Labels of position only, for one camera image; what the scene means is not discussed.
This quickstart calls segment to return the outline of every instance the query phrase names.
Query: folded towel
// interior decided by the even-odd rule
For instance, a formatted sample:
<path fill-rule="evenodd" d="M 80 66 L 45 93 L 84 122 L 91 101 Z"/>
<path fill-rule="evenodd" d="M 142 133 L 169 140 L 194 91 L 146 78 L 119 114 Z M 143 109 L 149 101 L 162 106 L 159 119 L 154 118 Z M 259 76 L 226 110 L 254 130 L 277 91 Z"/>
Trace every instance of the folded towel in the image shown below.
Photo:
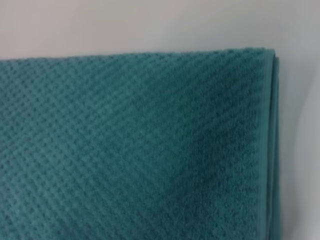
<path fill-rule="evenodd" d="M 273 50 L 0 61 L 0 239 L 279 240 Z"/>

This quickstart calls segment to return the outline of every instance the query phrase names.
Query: white surface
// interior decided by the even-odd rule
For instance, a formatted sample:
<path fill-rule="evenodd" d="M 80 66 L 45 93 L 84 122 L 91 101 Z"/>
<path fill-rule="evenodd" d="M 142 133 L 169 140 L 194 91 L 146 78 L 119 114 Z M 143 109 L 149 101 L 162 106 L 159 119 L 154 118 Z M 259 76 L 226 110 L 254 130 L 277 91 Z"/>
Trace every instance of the white surface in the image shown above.
<path fill-rule="evenodd" d="M 319 10 L 319 0 L 0 0 L 0 58 L 274 48 L 283 232 L 320 239 Z"/>

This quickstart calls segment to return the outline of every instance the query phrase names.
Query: white background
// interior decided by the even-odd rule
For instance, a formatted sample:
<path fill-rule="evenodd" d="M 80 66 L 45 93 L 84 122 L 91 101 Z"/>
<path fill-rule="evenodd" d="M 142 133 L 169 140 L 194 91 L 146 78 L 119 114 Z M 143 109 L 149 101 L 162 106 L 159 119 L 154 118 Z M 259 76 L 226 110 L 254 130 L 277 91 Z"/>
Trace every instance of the white background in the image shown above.
<path fill-rule="evenodd" d="M 0 59 L 239 47 L 280 57 L 284 238 L 320 239 L 319 0 L 0 0 Z"/>

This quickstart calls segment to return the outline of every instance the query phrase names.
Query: towel fold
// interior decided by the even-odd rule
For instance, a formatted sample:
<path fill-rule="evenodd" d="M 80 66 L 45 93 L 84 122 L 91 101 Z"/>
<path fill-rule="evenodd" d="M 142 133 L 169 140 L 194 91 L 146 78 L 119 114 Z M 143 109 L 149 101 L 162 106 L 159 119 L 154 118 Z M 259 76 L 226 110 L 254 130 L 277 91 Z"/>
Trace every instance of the towel fold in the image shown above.
<path fill-rule="evenodd" d="M 279 240 L 273 50 L 0 61 L 1 240 Z"/>

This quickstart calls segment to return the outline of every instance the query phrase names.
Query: teal towel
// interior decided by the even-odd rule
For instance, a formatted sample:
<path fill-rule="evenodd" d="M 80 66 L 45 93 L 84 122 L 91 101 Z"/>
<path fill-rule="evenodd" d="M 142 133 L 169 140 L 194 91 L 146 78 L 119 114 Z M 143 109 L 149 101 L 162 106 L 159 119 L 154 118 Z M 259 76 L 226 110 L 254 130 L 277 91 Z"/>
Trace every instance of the teal towel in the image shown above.
<path fill-rule="evenodd" d="M 0 61 L 1 240 L 279 240 L 278 59 Z"/>

